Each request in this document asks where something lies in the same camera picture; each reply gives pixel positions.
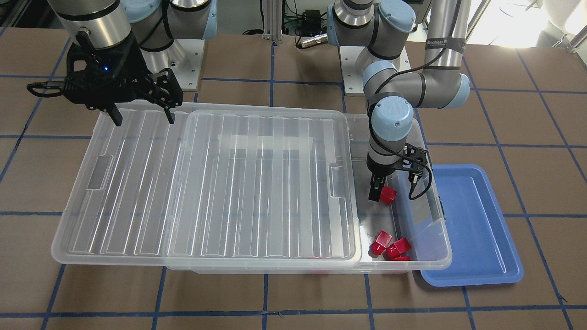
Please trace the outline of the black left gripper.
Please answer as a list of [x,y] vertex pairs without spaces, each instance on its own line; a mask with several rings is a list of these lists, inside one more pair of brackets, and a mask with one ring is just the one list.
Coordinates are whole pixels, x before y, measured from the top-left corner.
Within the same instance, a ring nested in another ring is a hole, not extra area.
[[380,201],[384,188],[384,178],[395,172],[393,164],[380,164],[372,158],[367,158],[367,167],[372,174],[370,179],[369,200]]

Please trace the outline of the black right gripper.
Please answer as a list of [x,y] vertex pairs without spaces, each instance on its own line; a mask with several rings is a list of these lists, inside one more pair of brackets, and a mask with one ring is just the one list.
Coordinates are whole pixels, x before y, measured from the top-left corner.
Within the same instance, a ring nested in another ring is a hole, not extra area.
[[37,97],[62,96],[90,110],[105,111],[117,127],[123,123],[117,103],[147,100],[161,107],[173,125],[173,109],[181,106],[184,98],[172,69],[149,70],[132,33],[116,45],[98,49],[88,32],[78,32],[66,55],[64,79],[33,82],[27,90]]

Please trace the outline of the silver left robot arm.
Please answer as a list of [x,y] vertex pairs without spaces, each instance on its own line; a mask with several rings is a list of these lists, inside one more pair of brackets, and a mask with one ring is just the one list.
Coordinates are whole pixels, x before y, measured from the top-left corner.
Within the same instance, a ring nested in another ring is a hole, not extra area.
[[431,174],[424,150],[406,144],[414,111],[420,107],[460,107],[470,95],[470,80],[461,73],[466,47],[469,0],[434,0],[430,10],[424,63],[399,70],[394,65],[415,23],[412,6],[402,0],[337,0],[327,11],[327,37],[334,46],[363,47],[362,88],[369,119],[366,164],[371,172],[369,199],[379,201],[386,180],[407,171],[409,199],[424,173]]

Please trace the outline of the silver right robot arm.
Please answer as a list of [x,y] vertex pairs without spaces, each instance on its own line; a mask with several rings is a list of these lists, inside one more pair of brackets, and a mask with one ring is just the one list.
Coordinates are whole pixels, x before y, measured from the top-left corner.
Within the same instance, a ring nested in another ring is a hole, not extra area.
[[163,109],[168,123],[184,93],[174,67],[184,56],[169,55],[179,40],[212,39],[215,0],[51,0],[53,12],[73,38],[63,81],[35,82],[37,97],[65,97],[99,110],[121,126],[118,103],[144,99]]

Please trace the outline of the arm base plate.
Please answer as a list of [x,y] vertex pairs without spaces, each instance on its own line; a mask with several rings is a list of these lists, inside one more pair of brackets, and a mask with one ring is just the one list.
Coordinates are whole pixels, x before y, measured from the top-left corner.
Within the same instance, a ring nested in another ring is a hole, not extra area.
[[379,62],[365,47],[359,46],[340,46],[339,47],[340,69],[343,77],[343,88],[346,96],[363,96],[365,81],[364,71],[373,73],[376,69],[386,69],[392,67],[396,71],[407,70],[411,68],[410,61],[405,48],[402,49],[399,57],[388,60],[389,65],[383,63],[372,65]]
[[141,53],[152,73],[172,69],[183,91],[197,92],[205,43],[199,39],[176,39],[167,49],[157,52],[141,50]]

